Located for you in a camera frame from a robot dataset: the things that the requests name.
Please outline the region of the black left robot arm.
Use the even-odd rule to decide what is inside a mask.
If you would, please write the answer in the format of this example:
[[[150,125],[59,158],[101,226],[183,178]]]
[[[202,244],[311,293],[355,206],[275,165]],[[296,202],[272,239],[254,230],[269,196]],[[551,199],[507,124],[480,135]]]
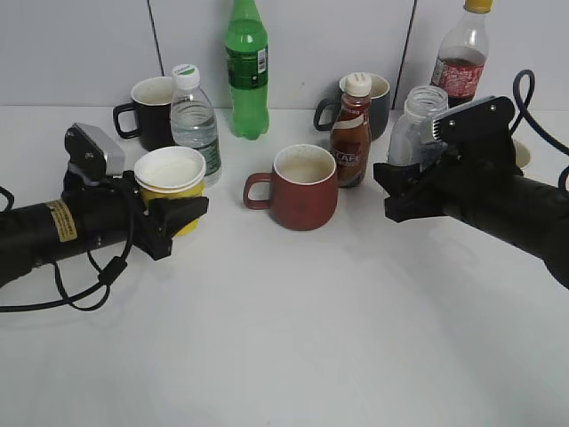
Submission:
[[[60,199],[1,213],[1,284],[127,240],[153,260],[164,259],[174,236],[208,206],[207,197],[157,198],[145,205],[132,171],[96,186],[67,173]]]

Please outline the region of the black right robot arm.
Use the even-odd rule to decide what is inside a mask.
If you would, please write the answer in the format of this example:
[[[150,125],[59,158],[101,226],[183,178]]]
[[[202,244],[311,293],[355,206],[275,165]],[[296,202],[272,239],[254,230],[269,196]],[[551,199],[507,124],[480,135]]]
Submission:
[[[524,177],[514,164],[452,155],[426,170],[376,163],[373,178],[388,193],[390,220],[452,217],[541,259],[568,285],[568,198],[560,189]]]

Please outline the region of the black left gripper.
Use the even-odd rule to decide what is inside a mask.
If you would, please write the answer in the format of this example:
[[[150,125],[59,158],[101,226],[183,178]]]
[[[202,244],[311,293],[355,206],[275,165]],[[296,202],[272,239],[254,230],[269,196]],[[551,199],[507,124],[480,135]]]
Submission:
[[[154,198],[148,212],[132,171],[104,178],[93,185],[67,171],[61,200],[75,225],[76,237],[61,244],[61,257],[70,258],[125,242],[153,260],[171,255],[172,236],[185,236],[208,211],[208,197]]]

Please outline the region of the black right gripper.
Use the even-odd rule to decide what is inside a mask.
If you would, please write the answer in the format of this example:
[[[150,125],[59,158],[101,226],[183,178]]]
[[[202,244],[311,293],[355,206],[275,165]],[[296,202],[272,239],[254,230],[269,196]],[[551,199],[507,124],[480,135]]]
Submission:
[[[373,178],[387,192],[385,216],[394,222],[446,216],[453,205],[474,205],[499,184],[517,175],[517,166],[444,154],[422,170],[419,164],[373,165]]]

